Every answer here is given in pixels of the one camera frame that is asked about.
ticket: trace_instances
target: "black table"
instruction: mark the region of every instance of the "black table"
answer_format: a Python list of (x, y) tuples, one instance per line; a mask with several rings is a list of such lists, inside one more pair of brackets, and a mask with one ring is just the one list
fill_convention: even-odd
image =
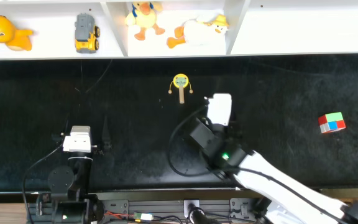
[[(233, 187), (214, 175), (170, 170), (165, 150), (174, 127), (213, 93), (230, 93), (245, 142), (310, 187), (358, 187), (358, 54), (0, 62), (0, 192), (18, 192), (22, 175), (54, 147), (67, 117), (100, 138), (108, 117), (113, 150), (95, 156), (92, 191)], [(189, 76), (184, 105), (168, 87)], [(347, 128), (321, 134), (318, 117), (342, 112)], [(47, 190), (62, 152), (37, 166), (28, 190)], [(198, 153), (177, 138), (173, 162), (204, 171)]]

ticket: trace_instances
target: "toy truck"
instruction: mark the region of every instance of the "toy truck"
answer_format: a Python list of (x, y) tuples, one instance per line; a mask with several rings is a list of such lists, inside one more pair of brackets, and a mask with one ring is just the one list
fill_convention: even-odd
[(99, 49), (100, 29), (92, 16), (81, 13), (75, 22), (75, 48), (78, 53), (95, 53)]

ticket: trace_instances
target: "blue square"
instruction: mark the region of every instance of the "blue square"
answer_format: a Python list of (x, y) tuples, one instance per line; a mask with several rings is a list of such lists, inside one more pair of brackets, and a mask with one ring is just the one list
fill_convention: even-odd
[(330, 131), (332, 131), (332, 130), (337, 130), (337, 129), (338, 129), (338, 126), (336, 125), (336, 122), (335, 122), (335, 121), (328, 122), (328, 125), (329, 125), (329, 130), (330, 130)]

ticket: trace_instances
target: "green light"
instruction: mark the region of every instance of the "green light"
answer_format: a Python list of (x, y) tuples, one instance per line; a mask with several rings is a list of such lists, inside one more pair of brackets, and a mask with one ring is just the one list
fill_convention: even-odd
[(224, 160), (228, 160), (228, 159), (229, 159), (229, 155), (228, 155), (227, 153), (224, 153), (224, 154), (222, 155), (222, 158), (223, 158)]

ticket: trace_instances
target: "rubik's cube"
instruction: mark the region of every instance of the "rubik's cube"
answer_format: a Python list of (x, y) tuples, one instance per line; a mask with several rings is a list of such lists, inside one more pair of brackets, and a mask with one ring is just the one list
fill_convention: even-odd
[(321, 116), (318, 118), (318, 123), (320, 124), (321, 133), (330, 133), (346, 128), (341, 112)]

